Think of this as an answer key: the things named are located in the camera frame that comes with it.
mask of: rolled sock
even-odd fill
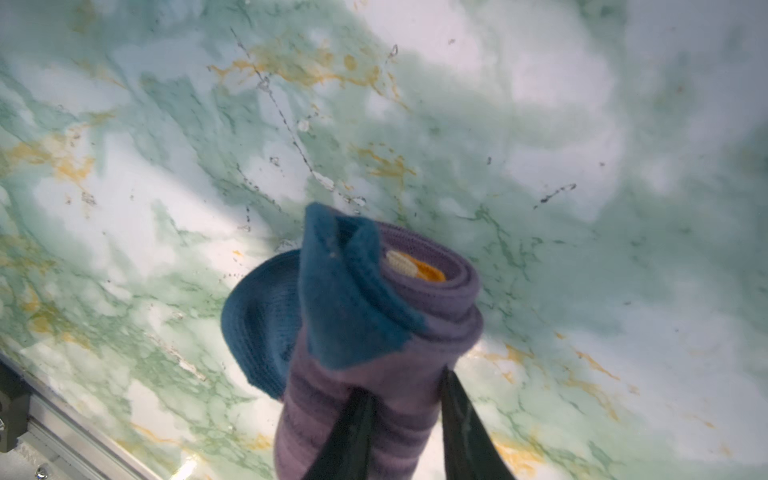
[[[444,273],[425,281],[386,262],[390,250]],[[302,326],[275,439],[281,480],[299,480],[352,388],[380,400],[369,478],[411,478],[438,418],[443,370],[482,331],[477,273],[457,253],[413,232],[307,207],[298,294]]]

